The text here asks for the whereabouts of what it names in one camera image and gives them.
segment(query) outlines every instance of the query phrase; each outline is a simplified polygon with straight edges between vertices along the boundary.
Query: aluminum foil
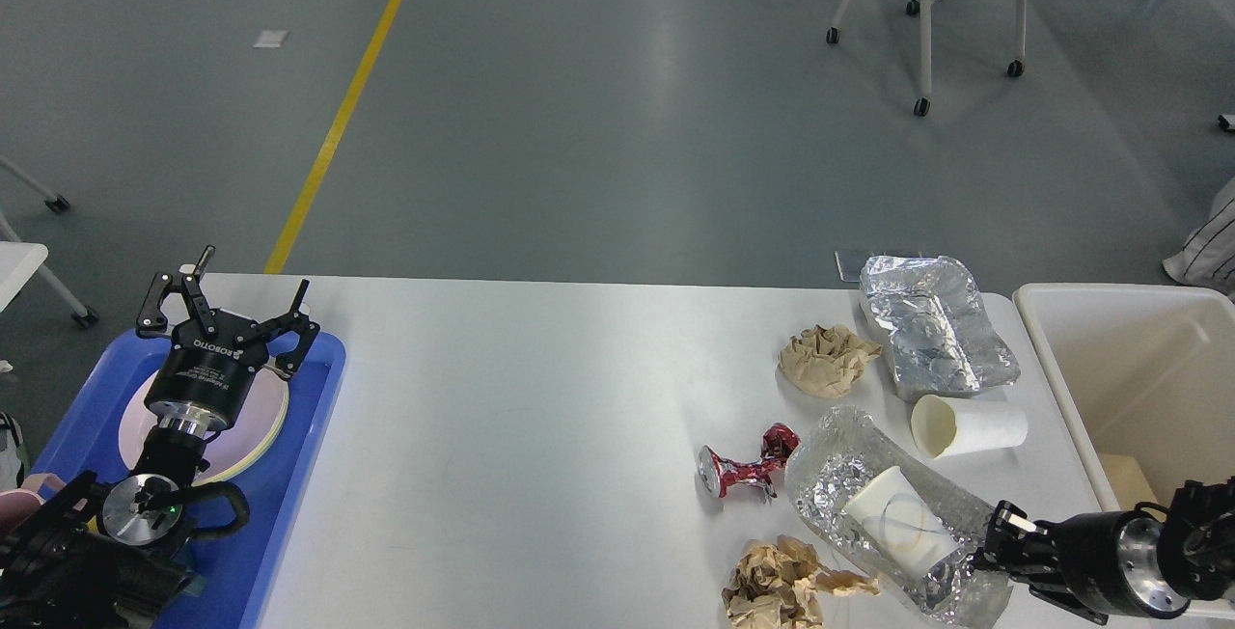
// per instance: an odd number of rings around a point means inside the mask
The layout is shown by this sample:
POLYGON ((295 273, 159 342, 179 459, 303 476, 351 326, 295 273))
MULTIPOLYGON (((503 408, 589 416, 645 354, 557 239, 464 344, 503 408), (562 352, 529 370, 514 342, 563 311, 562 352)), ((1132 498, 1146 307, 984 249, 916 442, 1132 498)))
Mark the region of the aluminum foil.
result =
POLYGON ((929 619, 990 629, 1011 596, 1008 577, 974 571, 969 555, 984 538, 994 507, 923 466, 852 405, 832 408, 802 440, 785 467, 784 486, 806 525, 861 571, 885 576, 900 602, 929 619), (921 577, 911 577, 857 520, 842 512, 850 497, 884 470, 900 466, 918 496, 960 545, 921 577))
POLYGON ((960 261, 874 256, 862 268, 861 289, 862 309, 890 348, 883 356, 900 399, 969 397, 1020 377, 960 261))

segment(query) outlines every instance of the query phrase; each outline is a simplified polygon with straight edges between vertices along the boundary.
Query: chair wheel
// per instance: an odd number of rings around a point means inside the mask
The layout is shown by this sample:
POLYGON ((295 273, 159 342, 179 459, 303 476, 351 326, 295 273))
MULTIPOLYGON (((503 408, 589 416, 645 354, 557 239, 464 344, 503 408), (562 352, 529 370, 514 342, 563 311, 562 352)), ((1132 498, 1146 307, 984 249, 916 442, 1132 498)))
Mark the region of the chair wheel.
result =
POLYGON ((56 199, 53 200, 43 200, 43 204, 47 205, 49 210, 52 210, 52 214, 61 214, 62 211, 68 211, 70 206, 69 201, 64 199, 64 195, 61 195, 59 193, 56 194, 56 199))
POLYGON ((85 315, 78 315, 75 313, 69 314, 73 316, 73 321, 77 323, 83 330, 91 327, 99 323, 99 311, 93 308, 85 306, 85 315))

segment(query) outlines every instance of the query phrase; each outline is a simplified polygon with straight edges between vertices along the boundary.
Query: white bin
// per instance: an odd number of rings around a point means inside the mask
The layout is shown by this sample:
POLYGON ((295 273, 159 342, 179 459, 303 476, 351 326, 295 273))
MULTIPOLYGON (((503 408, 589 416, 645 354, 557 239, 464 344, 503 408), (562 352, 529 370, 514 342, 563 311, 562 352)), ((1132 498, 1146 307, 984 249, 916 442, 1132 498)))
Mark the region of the white bin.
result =
MULTIPOLYGON (((1124 507, 1095 451, 1137 458, 1163 505, 1186 479, 1235 476, 1235 304, 1226 297, 1026 284, 1014 299, 1104 510, 1124 507)), ((1194 609, 1235 617, 1226 603, 1194 609)))

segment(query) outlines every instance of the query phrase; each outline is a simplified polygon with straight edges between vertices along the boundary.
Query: paper cup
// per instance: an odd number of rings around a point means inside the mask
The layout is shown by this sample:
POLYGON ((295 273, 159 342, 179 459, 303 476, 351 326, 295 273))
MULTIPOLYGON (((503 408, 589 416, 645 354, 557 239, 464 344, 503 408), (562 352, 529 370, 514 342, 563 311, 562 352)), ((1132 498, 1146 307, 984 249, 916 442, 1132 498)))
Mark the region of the paper cup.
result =
POLYGON ((1029 421, 1011 404, 923 395, 909 419, 918 450, 931 460, 1025 442, 1029 421))
POLYGON ((939 521, 939 515, 905 479, 900 466, 889 467, 871 479, 841 512, 857 520, 910 576, 925 576, 958 546, 939 521))

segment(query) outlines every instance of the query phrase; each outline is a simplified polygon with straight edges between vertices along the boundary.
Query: yellow floor line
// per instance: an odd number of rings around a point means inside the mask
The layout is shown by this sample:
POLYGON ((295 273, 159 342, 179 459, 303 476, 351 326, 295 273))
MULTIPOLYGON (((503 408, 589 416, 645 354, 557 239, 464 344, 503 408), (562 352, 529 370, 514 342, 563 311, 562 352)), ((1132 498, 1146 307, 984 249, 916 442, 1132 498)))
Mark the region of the yellow floor line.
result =
POLYGON ((400 4, 403 0, 387 0, 378 27, 373 31, 373 37, 369 38, 369 47, 364 49, 361 65, 356 68, 352 83, 347 87, 347 95, 343 96, 343 103, 340 104, 338 112, 335 114, 335 122, 331 124, 330 132, 326 133, 326 140, 321 143, 321 150, 317 151, 317 158, 314 159, 309 177, 305 178, 305 184, 300 188, 300 195, 296 198, 296 204, 291 206, 291 214, 288 215, 288 221, 283 225, 283 232, 274 242, 269 260, 266 260, 264 272, 267 274, 283 272, 283 264, 288 263, 291 246, 295 245, 296 237, 300 235, 300 227, 304 226, 305 216, 309 215, 309 208, 312 206, 317 189, 321 188, 321 182, 326 177, 326 169, 330 168, 330 162, 335 158, 335 150, 338 148, 347 124, 352 120, 352 112, 356 111, 356 105, 361 100, 364 84, 369 80, 369 73, 373 72, 373 65, 382 52, 382 44, 385 43, 387 33, 390 31, 390 25, 394 23, 394 17, 399 14, 400 4))

